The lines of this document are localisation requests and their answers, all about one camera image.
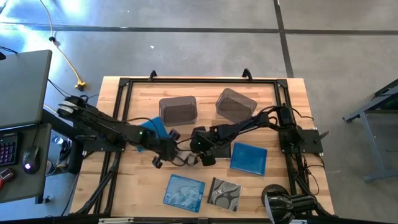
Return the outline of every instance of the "black metal frame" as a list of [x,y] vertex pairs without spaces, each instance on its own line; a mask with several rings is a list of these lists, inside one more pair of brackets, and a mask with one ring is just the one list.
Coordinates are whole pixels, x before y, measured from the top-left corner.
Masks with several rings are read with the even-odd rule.
[[[274,91],[275,91],[275,100],[277,106],[282,106],[282,98],[280,97],[280,89],[283,89],[284,96],[285,96],[285,102],[287,106],[291,106],[291,101],[290,101],[290,95],[289,95],[289,87],[287,84],[287,79],[258,79],[255,80],[253,79],[250,71],[245,68],[242,74],[243,78],[237,78],[237,79],[226,79],[226,78],[155,78],[157,77],[157,74],[155,71],[152,71],[149,78],[148,77],[137,77],[137,78],[120,78],[119,80],[119,86],[118,86],[118,93],[116,95],[116,101],[115,101],[115,106],[114,106],[114,111],[113,111],[113,117],[118,118],[118,113],[121,105],[121,100],[122,100],[122,92],[125,87],[127,87],[127,94],[126,94],[126,99],[124,103],[124,108],[123,108],[123,116],[122,120],[127,120],[127,116],[129,113],[129,106],[130,106],[130,99],[131,99],[131,94],[132,94],[132,86],[134,83],[245,83],[245,84],[270,84],[274,86]],[[103,177],[106,175],[107,170],[108,170],[108,164],[110,160],[110,155],[111,152],[105,152],[105,157],[103,161],[103,166],[101,170],[101,177],[99,182],[103,180]],[[292,195],[297,194],[296,190],[296,185],[295,185],[295,178],[294,178],[294,173],[291,168],[294,168],[293,161],[291,158],[291,155],[289,153],[285,153],[285,158],[286,158],[286,163],[287,163],[287,171],[288,171],[288,176],[289,176],[289,184],[290,184],[290,192]],[[105,214],[108,214],[110,216],[111,211],[112,211],[112,204],[113,204],[113,197],[114,197],[114,191],[116,187],[116,181],[117,181],[117,176],[118,173],[116,171],[115,175],[113,176],[111,183],[110,183],[110,188],[109,188],[109,194],[108,194],[108,200],[106,202],[106,207],[104,210]],[[98,200],[95,203],[94,207],[94,214],[99,214],[101,210],[101,202],[102,202],[102,193],[99,196]]]

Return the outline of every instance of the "computer mouse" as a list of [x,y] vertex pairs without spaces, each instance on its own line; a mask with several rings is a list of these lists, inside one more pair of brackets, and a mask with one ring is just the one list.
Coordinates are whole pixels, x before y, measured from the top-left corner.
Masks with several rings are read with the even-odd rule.
[[40,168],[40,149],[38,146],[31,146],[25,149],[22,156],[22,168],[27,174],[34,174]]

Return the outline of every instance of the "wooden tabletop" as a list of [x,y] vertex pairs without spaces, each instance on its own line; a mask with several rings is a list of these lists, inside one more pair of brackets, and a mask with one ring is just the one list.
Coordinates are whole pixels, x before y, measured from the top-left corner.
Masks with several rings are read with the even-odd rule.
[[[113,113],[119,78],[104,77],[99,94],[97,107],[110,116]],[[287,80],[292,106],[302,115],[311,116],[304,80],[301,78]],[[186,139],[190,137],[194,127],[231,123],[216,114],[215,110],[218,97],[227,87],[255,100],[257,108],[254,114],[266,106],[275,105],[274,87],[270,84],[135,83],[132,88],[128,119],[141,116],[155,118],[159,115],[160,99],[192,95],[197,101],[198,118],[196,123],[173,127],[181,134],[180,139]],[[126,90],[123,93],[120,108],[124,107],[125,96]],[[313,128],[311,119],[300,118],[297,114],[295,114],[295,119],[303,129]],[[218,159],[215,165],[208,167],[203,167],[201,163],[195,167],[175,167],[169,162],[164,162],[161,169],[156,169],[151,163],[155,156],[154,152],[137,152],[135,147],[128,145],[122,153],[111,215],[113,217],[266,218],[266,209],[261,202],[261,192],[264,187],[269,184],[280,184],[289,190],[286,162],[280,151],[278,134],[271,129],[260,128],[238,136],[235,141],[268,150],[264,177],[230,169],[229,159]],[[182,149],[188,149],[189,141],[181,145]],[[95,152],[83,161],[71,212],[81,208],[97,187],[103,157],[103,152]],[[308,165],[321,164],[319,158],[312,154],[306,154],[305,157]],[[325,171],[322,167],[311,167],[310,171],[320,188],[317,195],[318,201],[328,212],[334,213]],[[165,190],[172,174],[206,183],[201,209],[198,213],[163,204]],[[243,186],[237,212],[207,204],[211,181],[214,177]],[[105,189],[101,208],[105,207],[108,187],[109,184]],[[318,191],[312,177],[310,177],[310,188],[313,193]]]

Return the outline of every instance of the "cd case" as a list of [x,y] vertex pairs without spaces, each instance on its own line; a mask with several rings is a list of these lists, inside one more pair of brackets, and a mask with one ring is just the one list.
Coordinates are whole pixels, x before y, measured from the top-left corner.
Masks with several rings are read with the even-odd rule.
[[193,212],[199,212],[205,183],[172,174],[163,203]]
[[207,203],[236,212],[241,191],[241,185],[213,178]]

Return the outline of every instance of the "gray plastic container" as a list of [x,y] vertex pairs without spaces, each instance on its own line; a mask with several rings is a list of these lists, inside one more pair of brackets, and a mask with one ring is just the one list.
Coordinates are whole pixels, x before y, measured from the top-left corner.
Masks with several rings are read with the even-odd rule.
[[234,123],[250,118],[256,107],[257,102],[230,88],[226,88],[216,102],[217,113]]
[[195,124],[198,117],[194,96],[164,98],[159,101],[159,116],[165,126]]

